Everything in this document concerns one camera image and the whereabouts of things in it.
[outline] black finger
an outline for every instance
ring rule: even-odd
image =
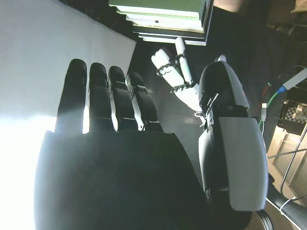
[[[142,77],[136,72],[130,72],[126,80],[135,116],[141,118],[144,130],[163,132],[158,121],[157,109],[147,92]]]
[[[90,131],[112,131],[111,103],[106,68],[93,63],[90,69]]]
[[[118,123],[118,131],[124,129],[138,130],[138,124],[134,117],[134,110],[128,88],[125,84],[125,75],[121,68],[111,66],[109,70],[111,82],[111,97],[115,104],[115,116]]]
[[[58,109],[56,132],[81,134],[86,95],[86,63],[73,59],[67,69]]]

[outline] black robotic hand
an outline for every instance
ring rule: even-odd
[[[82,134],[86,76],[86,64],[72,60],[55,133],[45,134],[37,163],[36,229],[217,229],[192,165],[176,135],[163,132],[142,78],[132,72],[125,79],[114,66],[107,76],[93,63],[90,131]]]

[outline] green wire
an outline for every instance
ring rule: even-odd
[[[274,98],[278,95],[278,92],[276,92],[272,97],[271,99],[269,100],[268,104],[267,104],[267,109],[270,107],[270,105],[272,104],[272,101],[274,100]],[[260,120],[259,122],[259,127],[262,125],[263,121]]]

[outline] black and white checkered object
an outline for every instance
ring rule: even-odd
[[[296,112],[295,107],[289,107],[284,119],[287,120],[287,121],[293,121],[293,122],[298,122],[298,123],[304,124],[305,123],[304,120],[293,118],[293,114],[295,112]]]

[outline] black floor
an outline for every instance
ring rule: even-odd
[[[202,133],[199,118],[175,95],[170,86],[156,76],[151,55],[161,47],[175,53],[173,44],[138,42],[130,64],[130,70],[138,72],[157,107],[158,118],[165,132],[175,132],[185,148],[199,178],[198,138]],[[272,84],[265,100],[291,77],[297,64],[300,46],[288,36],[273,31],[244,17],[214,8],[207,46],[189,46],[191,68],[199,80],[203,69],[220,54],[237,73],[250,104],[249,116],[261,102],[267,82]],[[264,139],[267,148],[279,119],[286,94],[281,94],[271,105]]]

